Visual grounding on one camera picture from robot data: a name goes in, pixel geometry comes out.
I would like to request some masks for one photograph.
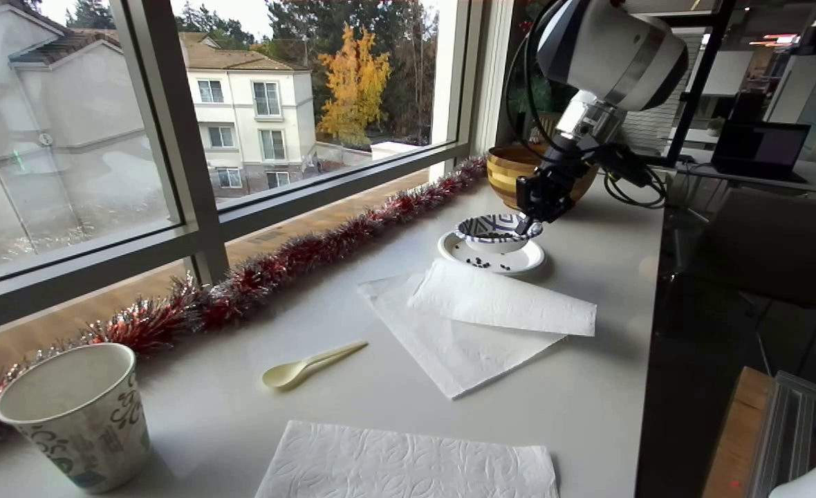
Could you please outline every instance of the white bowl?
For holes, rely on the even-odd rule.
[[[516,251],[523,250],[532,239],[541,232],[539,221],[532,221],[523,214],[487,214],[476,218],[465,218],[456,226],[456,236],[476,251]]]

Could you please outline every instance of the yellow tree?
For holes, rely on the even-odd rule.
[[[373,56],[377,35],[342,27],[342,46],[321,56],[331,96],[324,102],[321,133],[341,145],[366,145],[366,128],[381,122],[381,93],[389,78],[388,52]]]

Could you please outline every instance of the folded napkin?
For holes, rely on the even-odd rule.
[[[290,420],[256,498],[554,498],[541,446],[494,446],[429,434]]]
[[[426,275],[408,279],[370,283],[363,295],[449,399],[521,367],[565,334],[592,334],[597,309],[451,259],[435,259]],[[536,309],[550,323],[527,320]]]

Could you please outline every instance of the tinsel garland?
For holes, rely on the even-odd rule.
[[[465,161],[453,174],[438,180],[435,186],[396,194],[379,208],[352,218],[341,229],[290,240],[270,257],[255,257],[244,263],[229,275],[229,279],[219,286],[173,283],[173,293],[162,306],[140,298],[110,320],[88,323],[72,340],[31,351],[25,362],[16,362],[6,373],[0,373],[0,392],[23,371],[74,346],[128,342],[137,358],[148,358],[153,351],[171,349],[184,337],[213,334],[244,323],[266,309],[276,290],[373,247],[384,229],[408,225],[418,216],[431,214],[435,208],[451,201],[456,194],[471,190],[480,180],[483,161]]]

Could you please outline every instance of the white paper cup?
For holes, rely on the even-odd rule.
[[[3,391],[0,420],[39,446],[81,490],[114,490],[148,453],[132,366],[135,353],[118,342],[63,351]]]

